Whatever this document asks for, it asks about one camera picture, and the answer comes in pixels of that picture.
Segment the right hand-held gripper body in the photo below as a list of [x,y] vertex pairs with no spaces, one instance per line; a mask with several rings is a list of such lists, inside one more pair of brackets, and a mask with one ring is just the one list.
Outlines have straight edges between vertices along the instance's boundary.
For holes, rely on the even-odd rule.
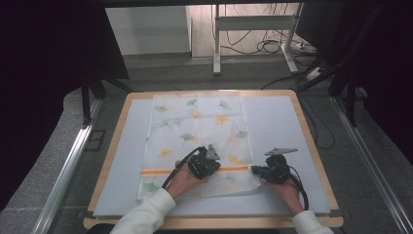
[[274,148],[265,153],[267,159],[267,171],[263,174],[263,178],[270,183],[283,184],[288,179],[296,182],[297,179],[291,174],[290,167],[286,162],[284,154],[296,152],[296,148]]

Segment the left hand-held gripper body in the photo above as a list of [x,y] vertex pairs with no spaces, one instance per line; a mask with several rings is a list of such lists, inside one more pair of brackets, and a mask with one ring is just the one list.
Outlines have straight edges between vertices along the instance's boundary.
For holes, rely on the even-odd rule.
[[200,146],[190,153],[188,168],[197,179],[203,179],[214,174],[220,167],[220,157],[214,146]]

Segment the white leaf print cloth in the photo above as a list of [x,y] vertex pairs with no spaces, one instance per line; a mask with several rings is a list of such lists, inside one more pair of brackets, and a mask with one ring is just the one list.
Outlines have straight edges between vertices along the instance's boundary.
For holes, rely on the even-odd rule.
[[145,142],[137,196],[159,190],[174,168],[197,148],[212,146],[220,169],[187,198],[244,194],[261,185],[250,167],[255,163],[243,99],[238,93],[155,96]]

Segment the person's left hand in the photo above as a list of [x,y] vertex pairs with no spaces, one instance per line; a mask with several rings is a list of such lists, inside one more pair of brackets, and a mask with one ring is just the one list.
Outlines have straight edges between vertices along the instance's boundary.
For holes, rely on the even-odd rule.
[[166,191],[173,199],[177,199],[179,196],[207,181],[208,177],[198,179],[192,175],[188,164],[184,163],[166,187]]

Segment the person's right hand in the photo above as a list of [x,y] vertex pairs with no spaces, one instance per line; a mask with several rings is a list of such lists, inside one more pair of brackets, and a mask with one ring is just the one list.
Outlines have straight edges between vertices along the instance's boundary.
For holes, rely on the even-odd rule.
[[266,181],[265,185],[270,187],[276,193],[292,216],[304,212],[304,208],[299,198],[298,187],[291,178],[282,184],[274,184]]

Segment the white table mat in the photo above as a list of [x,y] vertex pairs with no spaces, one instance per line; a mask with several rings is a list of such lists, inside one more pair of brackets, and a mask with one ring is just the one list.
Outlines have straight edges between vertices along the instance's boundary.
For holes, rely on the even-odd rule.
[[213,147],[220,169],[181,195],[173,216],[284,215],[283,203],[254,175],[268,151],[280,148],[308,194],[311,211],[329,214],[323,169],[294,94],[241,92],[130,94],[108,153],[111,167],[94,216],[119,218],[162,188],[176,161]]

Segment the wooden table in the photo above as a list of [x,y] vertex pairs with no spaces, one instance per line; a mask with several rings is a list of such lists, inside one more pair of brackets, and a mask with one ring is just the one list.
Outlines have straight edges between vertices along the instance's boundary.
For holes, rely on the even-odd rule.
[[[298,97],[291,90],[219,90],[238,93],[245,101],[252,149],[258,161],[272,146],[296,147],[287,157],[309,193],[310,208],[319,222],[340,227],[344,218],[313,143]],[[116,223],[137,205],[139,166],[143,160],[143,129],[148,126],[150,105],[156,92],[127,95],[97,180],[84,226]],[[241,197],[191,199],[180,202],[167,216],[164,230],[229,230],[290,228],[292,217],[269,188]]]

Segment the black metal stand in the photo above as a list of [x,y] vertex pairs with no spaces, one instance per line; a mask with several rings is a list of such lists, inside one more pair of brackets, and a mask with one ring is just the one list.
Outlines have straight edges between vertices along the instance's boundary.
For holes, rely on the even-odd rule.
[[82,94],[82,110],[83,110],[83,128],[86,129],[87,126],[92,122],[92,111],[90,103],[90,94],[92,92],[94,97],[97,99],[103,99],[106,97],[107,93],[103,87],[103,81],[107,81],[111,85],[125,91],[126,93],[133,93],[134,89],[118,79],[107,76],[103,73],[97,72],[95,75],[85,75],[82,78],[81,94]]
[[347,89],[346,110],[347,120],[355,127],[355,101],[357,78],[354,72],[359,59],[357,55],[365,41],[369,31],[373,27],[375,20],[383,10],[387,0],[357,0],[358,3],[366,3],[366,10],[363,15],[349,29],[346,34],[324,54],[332,54],[337,57],[337,61],[329,66],[321,75],[298,87],[298,92],[304,92],[314,87],[321,81],[333,77],[328,93],[333,97],[341,95],[344,88]]

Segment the white power strip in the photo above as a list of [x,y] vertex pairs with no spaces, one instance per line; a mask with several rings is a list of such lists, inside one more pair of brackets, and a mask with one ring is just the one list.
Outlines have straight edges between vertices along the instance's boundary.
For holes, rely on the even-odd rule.
[[321,67],[316,67],[314,68],[307,76],[306,79],[308,81],[311,81],[315,78],[317,78],[319,75],[321,75],[324,72],[324,69]]
[[312,45],[307,45],[304,43],[295,43],[291,48],[298,53],[316,54],[318,50]]

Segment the dark floor socket cover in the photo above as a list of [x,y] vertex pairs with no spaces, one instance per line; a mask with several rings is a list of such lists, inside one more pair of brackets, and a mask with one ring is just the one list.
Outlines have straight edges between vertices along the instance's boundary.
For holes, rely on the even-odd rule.
[[87,140],[85,150],[92,152],[99,151],[103,144],[105,134],[105,130],[93,130]]

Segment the dark curtain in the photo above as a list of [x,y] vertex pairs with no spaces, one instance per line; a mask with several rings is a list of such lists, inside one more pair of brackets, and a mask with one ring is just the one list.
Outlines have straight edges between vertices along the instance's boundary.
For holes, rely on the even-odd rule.
[[413,164],[413,0],[344,0],[330,62],[350,49],[378,3],[383,8],[355,55],[355,76],[367,92],[365,109]]
[[31,170],[80,88],[129,77],[103,7],[0,0],[0,212]]

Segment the white cabinet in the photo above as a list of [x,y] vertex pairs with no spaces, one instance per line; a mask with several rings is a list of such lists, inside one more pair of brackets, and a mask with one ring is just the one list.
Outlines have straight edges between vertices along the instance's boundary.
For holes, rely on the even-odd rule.
[[191,19],[185,6],[106,8],[122,55],[189,53]]

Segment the aluminium rail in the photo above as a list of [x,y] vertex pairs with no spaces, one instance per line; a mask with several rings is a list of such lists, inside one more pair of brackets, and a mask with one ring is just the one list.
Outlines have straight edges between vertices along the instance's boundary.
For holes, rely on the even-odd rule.
[[357,150],[357,154],[361,158],[364,167],[370,174],[380,196],[393,217],[400,234],[413,234],[413,221],[410,219],[406,209],[402,206],[390,184],[385,179],[384,174],[379,169],[358,129],[348,120],[343,102],[338,97],[332,97],[331,101]]
[[34,228],[32,229],[30,234],[48,234],[49,229],[52,226],[52,223],[60,206],[60,203],[69,186],[71,178],[74,175],[77,164],[84,151],[88,138],[91,135],[95,119],[100,110],[101,105],[101,99],[96,99],[93,102],[93,105],[90,108],[92,118],[85,127],[81,128],[78,135],[76,136],[74,143],[72,144],[72,147],[56,179],[54,187],[41,213],[39,214],[38,219],[35,222]]

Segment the white metal desk frame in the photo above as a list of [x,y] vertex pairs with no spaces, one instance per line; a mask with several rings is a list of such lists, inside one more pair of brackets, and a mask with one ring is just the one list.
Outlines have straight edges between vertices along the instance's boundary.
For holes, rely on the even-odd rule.
[[221,17],[220,6],[215,5],[215,14],[213,15],[215,38],[213,74],[219,75],[221,73],[220,32],[242,30],[286,30],[288,34],[286,35],[285,41],[281,43],[281,50],[290,72],[296,74],[298,68],[292,58],[290,46],[302,6],[303,4],[299,3],[293,15]]

